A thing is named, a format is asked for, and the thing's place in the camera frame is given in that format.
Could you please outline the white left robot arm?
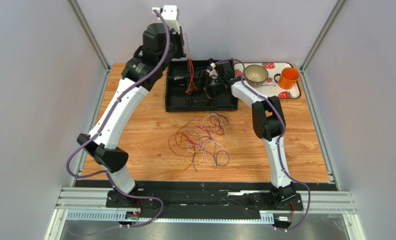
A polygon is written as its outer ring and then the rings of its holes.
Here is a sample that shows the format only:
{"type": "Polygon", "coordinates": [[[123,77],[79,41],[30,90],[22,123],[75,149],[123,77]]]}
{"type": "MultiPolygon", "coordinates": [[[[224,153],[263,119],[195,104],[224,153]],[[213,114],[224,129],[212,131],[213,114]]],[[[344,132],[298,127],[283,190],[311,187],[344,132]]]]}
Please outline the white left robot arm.
{"type": "Polygon", "coordinates": [[[121,134],[170,62],[186,56],[182,33],[180,26],[150,24],[143,32],[142,45],[125,64],[104,114],[89,133],[77,137],[77,143],[108,174],[119,193],[129,194],[136,186],[126,167],[129,155],[118,146],[121,134]]]}

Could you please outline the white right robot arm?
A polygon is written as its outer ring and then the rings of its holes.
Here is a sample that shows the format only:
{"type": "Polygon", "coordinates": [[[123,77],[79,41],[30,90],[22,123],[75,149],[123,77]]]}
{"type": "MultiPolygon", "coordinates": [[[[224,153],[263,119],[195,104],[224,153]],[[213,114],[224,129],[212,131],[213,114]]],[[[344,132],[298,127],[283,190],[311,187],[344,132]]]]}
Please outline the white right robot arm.
{"type": "Polygon", "coordinates": [[[231,58],[210,59],[205,72],[211,83],[208,90],[218,90],[226,84],[231,94],[251,109],[253,131],[262,140],[270,168],[269,203],[274,209],[296,210],[300,197],[295,186],[297,180],[290,175],[287,165],[286,121],[281,102],[276,95],[268,96],[256,89],[269,78],[268,69],[263,64],[245,64],[231,58]]]}

